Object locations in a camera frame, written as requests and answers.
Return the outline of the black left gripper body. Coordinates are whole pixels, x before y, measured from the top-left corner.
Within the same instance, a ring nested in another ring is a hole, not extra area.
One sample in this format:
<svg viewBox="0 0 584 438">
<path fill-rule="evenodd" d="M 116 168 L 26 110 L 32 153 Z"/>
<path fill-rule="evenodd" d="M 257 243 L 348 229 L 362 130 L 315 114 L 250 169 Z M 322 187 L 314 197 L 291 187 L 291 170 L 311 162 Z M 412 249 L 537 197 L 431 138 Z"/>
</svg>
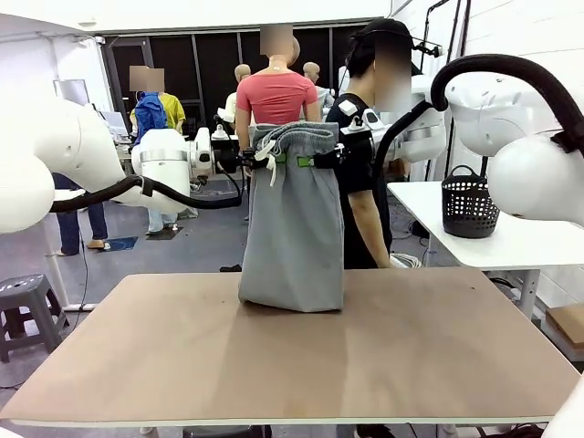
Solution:
<svg viewBox="0 0 584 438">
<path fill-rule="evenodd" d="M 245 171 L 254 171 L 265 168 L 268 165 L 268 158 L 257 159 L 254 151 L 246 149 L 238 153 L 237 162 Z"/>
</svg>

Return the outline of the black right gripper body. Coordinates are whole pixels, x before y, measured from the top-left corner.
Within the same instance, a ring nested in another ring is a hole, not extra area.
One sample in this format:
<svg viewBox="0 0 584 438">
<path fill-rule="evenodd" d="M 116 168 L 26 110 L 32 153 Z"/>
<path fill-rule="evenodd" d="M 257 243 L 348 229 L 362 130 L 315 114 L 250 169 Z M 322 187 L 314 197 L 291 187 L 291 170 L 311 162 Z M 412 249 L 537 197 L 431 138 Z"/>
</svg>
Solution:
<svg viewBox="0 0 584 438">
<path fill-rule="evenodd" d="M 349 156 L 344 146 L 336 146 L 324 153 L 316 153 L 313 156 L 313 166 L 318 169 L 335 169 L 339 167 Z"/>
</svg>

